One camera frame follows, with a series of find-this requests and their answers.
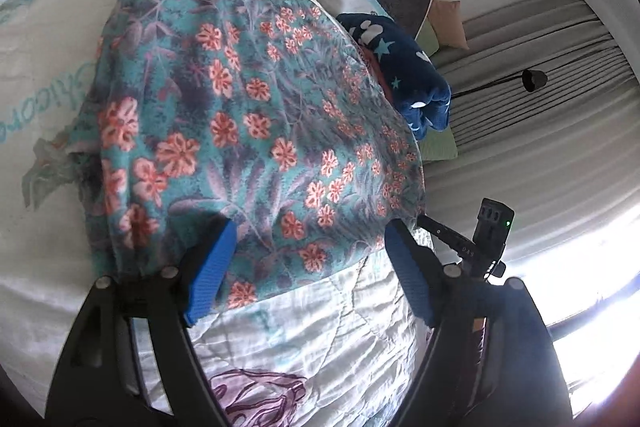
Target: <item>green pillow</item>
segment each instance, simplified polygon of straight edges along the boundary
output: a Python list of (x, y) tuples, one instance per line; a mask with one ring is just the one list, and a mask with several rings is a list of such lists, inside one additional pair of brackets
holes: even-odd
[(428, 57), (431, 57), (431, 55), (440, 49), (440, 43), (436, 37), (436, 32), (433, 31), (433, 27), (427, 17), (424, 18), (424, 22), (420, 27), (420, 31), (418, 31), (418, 36), (415, 38), (415, 41)]
[(418, 145), (423, 162), (452, 160), (458, 157), (458, 148), (451, 127), (447, 127), (442, 132), (428, 130), (427, 136)]

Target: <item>lamp shade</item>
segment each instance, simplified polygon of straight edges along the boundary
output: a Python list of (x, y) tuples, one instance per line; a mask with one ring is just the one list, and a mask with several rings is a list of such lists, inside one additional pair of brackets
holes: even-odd
[(544, 71), (524, 70), (522, 72), (522, 85), (529, 92), (545, 87), (548, 80)]

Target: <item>floral blanket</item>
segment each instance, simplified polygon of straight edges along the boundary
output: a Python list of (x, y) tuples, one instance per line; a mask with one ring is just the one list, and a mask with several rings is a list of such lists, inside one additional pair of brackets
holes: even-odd
[(310, 0), (118, 0), (67, 150), (98, 272), (177, 264), (216, 216), (236, 308), (383, 248), (424, 208), (417, 145)]

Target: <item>white quilt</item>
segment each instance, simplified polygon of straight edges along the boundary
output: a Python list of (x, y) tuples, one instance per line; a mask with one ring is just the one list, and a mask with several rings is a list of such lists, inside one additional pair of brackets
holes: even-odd
[[(26, 208), (28, 172), (62, 153), (44, 140), (77, 114), (115, 1), (0, 0), (0, 363), (41, 413), (94, 277), (76, 188), (64, 185), (37, 210)], [(317, 1), (333, 15), (384, 13), (375, 0)], [(235, 368), (298, 378), (304, 393), (289, 408), (292, 425), (370, 427), (385, 425), (404, 396), (425, 344), (416, 328), (381, 252), (324, 281), (212, 315), (192, 332), (210, 377)], [(154, 404), (165, 407), (141, 346)], [(276, 396), (276, 388), (265, 383), (256, 393)]]

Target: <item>curtain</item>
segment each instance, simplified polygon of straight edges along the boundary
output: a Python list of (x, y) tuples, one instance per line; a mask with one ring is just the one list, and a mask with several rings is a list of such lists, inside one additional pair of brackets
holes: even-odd
[[(589, 6), (528, 0), (470, 20), (465, 31), (468, 51), (433, 57), (453, 92), (524, 68), (549, 81), (534, 93), (516, 80), (452, 101), (459, 157), (425, 165), (430, 216), (470, 237), (482, 198), (503, 201), (516, 213), (504, 260), (517, 273), (640, 208), (640, 85)], [(436, 249), (448, 261), (451, 252)], [(606, 263), (639, 256), (629, 250)]]

